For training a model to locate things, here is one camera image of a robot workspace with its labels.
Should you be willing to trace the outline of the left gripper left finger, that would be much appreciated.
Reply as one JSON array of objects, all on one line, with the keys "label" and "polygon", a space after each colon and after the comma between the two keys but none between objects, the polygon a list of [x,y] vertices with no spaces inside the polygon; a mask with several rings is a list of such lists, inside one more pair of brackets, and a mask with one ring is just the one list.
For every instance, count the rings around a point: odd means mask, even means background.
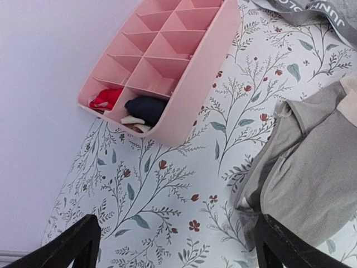
[{"label": "left gripper left finger", "polygon": [[101,227],[87,214],[48,244],[7,267],[96,267]]}]

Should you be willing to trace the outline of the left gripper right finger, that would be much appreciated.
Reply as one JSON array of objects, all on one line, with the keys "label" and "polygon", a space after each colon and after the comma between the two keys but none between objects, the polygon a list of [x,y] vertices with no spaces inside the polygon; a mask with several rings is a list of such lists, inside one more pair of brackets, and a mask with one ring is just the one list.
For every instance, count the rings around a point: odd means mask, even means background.
[{"label": "left gripper right finger", "polygon": [[300,239],[268,214],[261,214],[254,227],[259,267],[347,267]]}]

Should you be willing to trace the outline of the grey underwear cream waistband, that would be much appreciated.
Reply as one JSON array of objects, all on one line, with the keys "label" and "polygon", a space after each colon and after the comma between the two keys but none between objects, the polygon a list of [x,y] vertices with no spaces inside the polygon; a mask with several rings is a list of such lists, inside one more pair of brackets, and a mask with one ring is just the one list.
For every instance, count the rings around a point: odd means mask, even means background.
[{"label": "grey underwear cream waistband", "polygon": [[248,250],[262,214],[311,246],[347,224],[356,212],[356,73],[303,101],[283,102],[236,208]]}]

